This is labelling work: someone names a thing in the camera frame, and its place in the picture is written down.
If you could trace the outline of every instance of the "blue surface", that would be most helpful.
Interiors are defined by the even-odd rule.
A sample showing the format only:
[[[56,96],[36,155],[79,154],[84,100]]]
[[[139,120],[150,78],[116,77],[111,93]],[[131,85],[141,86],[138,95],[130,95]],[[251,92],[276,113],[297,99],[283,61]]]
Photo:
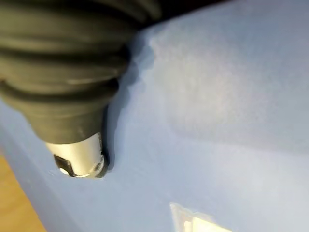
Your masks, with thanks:
[[[308,12],[235,1],[141,33],[103,179],[62,175],[1,102],[1,146],[47,229],[173,232],[175,202],[233,232],[309,231]]]

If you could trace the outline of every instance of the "black rubber grip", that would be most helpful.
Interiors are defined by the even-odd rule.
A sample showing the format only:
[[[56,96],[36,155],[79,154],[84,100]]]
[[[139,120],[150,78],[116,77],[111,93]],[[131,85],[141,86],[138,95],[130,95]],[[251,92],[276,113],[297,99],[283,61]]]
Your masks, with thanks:
[[[44,141],[82,141],[100,131],[125,44],[160,17],[156,0],[1,0],[0,95]]]

